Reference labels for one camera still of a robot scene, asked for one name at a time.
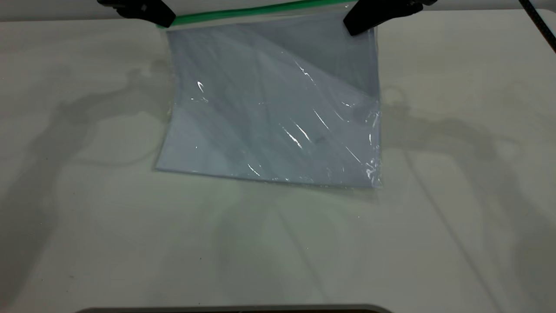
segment plastic bag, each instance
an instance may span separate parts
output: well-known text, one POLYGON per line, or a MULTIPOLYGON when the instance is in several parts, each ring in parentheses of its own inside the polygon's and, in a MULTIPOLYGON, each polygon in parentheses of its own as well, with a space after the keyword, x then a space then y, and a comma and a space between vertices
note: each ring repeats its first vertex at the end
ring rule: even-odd
POLYGON ((344 15, 168 31, 176 102, 156 168, 379 186, 374 32, 349 36, 344 15))

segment table surface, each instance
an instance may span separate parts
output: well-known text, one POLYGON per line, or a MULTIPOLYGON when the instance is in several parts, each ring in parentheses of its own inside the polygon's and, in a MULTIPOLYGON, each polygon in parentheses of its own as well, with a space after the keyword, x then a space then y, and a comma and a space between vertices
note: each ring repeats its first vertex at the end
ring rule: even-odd
POLYGON ((0 40, 1 312, 556 311, 556 56, 523 11, 380 26, 380 190, 154 171, 173 91, 148 23, 0 40))

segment gray cloth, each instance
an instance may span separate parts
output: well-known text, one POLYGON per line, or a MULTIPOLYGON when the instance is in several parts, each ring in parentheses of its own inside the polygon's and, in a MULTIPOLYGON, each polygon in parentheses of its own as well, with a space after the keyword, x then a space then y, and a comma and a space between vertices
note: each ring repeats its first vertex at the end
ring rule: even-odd
POLYGON ((176 103, 156 168, 377 186, 374 33, 350 37, 344 14, 168 32, 176 103))

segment green zipper seal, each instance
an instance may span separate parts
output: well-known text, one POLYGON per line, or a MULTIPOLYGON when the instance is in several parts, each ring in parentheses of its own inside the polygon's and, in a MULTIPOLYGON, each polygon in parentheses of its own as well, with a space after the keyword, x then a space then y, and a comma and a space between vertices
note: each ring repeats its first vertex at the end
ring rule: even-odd
POLYGON ((338 3, 352 2, 352 1, 354 0, 300 0, 295 2, 271 4, 269 6, 263 6, 263 7, 187 14, 187 15, 181 15, 176 17, 176 19, 174 20, 174 22, 170 27, 191 24, 191 23, 213 21, 215 19, 252 16, 258 14, 270 14, 276 12, 327 6, 330 4, 338 4, 338 3))

